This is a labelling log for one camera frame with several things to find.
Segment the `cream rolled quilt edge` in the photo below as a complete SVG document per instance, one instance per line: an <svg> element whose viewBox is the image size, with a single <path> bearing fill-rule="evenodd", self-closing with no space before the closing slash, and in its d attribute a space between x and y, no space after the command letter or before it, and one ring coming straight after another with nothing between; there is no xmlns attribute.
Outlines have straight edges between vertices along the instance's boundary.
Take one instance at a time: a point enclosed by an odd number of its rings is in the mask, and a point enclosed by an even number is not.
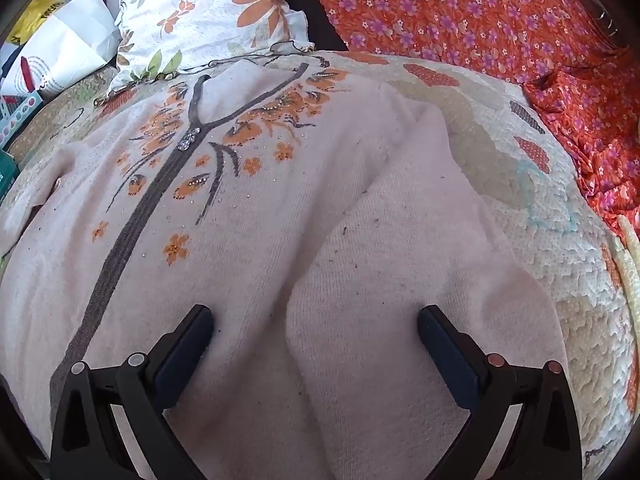
<svg viewBox="0 0 640 480"><path fill-rule="evenodd" d="M631 256L632 263L634 264L634 270L640 271L640 242L634 226L628 220L626 216L619 214L617 216L617 223L620 230L623 233L627 252Z"/></svg>

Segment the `teal package box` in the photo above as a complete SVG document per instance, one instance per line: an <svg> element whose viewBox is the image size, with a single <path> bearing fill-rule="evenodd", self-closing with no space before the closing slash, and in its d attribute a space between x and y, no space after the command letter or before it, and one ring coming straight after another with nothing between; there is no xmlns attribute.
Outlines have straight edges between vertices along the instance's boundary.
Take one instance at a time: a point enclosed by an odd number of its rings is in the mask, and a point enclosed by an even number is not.
<svg viewBox="0 0 640 480"><path fill-rule="evenodd" d="M17 176L20 174L15 159L7 152L0 151L0 202L6 197L12 188Z"/></svg>

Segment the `colourful dotted paper strip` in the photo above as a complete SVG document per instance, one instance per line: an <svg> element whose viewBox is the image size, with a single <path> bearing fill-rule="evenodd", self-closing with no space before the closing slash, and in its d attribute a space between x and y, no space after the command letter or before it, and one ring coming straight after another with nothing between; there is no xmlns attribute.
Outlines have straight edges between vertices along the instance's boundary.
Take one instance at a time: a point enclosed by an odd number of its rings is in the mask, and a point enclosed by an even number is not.
<svg viewBox="0 0 640 480"><path fill-rule="evenodd" d="M38 91L30 92L26 96L1 97L0 148L12 141L40 110L42 104L43 100Z"/></svg>

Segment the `red floral bedsheet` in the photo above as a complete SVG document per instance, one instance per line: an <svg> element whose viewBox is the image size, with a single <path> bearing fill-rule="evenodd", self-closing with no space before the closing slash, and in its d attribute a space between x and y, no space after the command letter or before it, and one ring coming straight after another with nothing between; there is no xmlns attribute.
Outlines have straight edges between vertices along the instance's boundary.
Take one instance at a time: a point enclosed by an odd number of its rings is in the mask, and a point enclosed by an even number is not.
<svg viewBox="0 0 640 480"><path fill-rule="evenodd" d="M639 63L579 0L319 0L346 47L518 84L611 228L639 221Z"/></svg>

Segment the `white floral pillow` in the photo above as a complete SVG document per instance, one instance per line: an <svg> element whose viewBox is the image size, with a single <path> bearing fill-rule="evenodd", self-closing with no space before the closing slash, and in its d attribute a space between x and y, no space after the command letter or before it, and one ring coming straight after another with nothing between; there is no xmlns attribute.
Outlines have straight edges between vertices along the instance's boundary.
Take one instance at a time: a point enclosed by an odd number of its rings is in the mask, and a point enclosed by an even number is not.
<svg viewBox="0 0 640 480"><path fill-rule="evenodd" d="M118 0L116 94L213 62L307 52L308 21L285 0Z"/></svg>

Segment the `yellow plastic bag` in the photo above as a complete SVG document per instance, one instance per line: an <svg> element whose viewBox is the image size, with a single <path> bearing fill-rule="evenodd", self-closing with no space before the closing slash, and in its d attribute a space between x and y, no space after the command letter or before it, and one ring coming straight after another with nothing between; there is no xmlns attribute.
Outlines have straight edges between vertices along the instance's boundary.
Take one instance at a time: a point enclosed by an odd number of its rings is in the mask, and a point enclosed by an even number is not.
<svg viewBox="0 0 640 480"><path fill-rule="evenodd" d="M17 47L26 44L46 19L65 6L66 2L67 0L32 0L15 22L6 42Z"/></svg>

